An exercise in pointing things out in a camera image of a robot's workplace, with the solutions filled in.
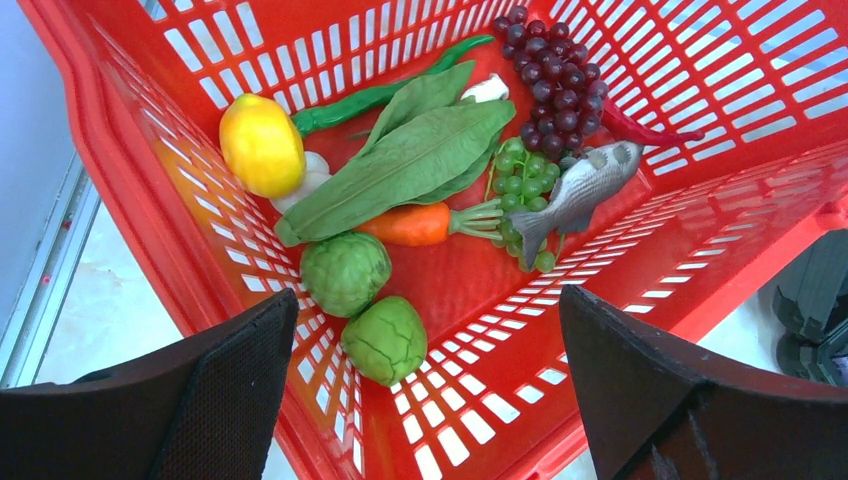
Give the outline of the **orange toy carrot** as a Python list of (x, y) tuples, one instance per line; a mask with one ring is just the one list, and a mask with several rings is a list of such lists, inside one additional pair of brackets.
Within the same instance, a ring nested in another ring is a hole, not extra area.
[(432, 246), (461, 234), (488, 240), (502, 240), (498, 228), (504, 210), (497, 199), (464, 210), (452, 210), (446, 203), (395, 207), (355, 228), (385, 244), (404, 247)]

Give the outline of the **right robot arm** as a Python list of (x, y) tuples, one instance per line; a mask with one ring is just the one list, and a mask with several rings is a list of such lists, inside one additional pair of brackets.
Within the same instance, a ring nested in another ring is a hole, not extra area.
[(790, 376), (847, 385), (847, 231), (814, 242), (776, 277), (772, 309), (786, 333), (776, 347)]

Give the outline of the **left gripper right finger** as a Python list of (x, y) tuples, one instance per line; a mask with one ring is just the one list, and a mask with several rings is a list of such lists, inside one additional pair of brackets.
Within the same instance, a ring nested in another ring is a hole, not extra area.
[(562, 289), (570, 377), (601, 479), (843, 479), (844, 388), (714, 353)]

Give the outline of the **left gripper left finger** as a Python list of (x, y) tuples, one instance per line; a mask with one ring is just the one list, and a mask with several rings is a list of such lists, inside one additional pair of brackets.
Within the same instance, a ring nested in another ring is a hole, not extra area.
[(67, 384), (1, 393), (5, 479), (258, 479), (299, 305), (285, 289), (212, 328)]

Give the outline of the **green toy chili pepper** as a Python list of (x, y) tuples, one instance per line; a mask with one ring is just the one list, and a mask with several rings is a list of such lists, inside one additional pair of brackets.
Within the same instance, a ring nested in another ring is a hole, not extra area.
[(494, 40), (495, 37), (492, 35), (469, 37), (447, 48), (429, 68), (417, 75), (394, 83), (363, 89), (327, 105), (306, 108), (294, 114), (291, 119), (302, 137), (335, 127), (373, 108), (387, 105), (392, 97), (413, 79), (447, 71), (472, 49), (492, 43)]

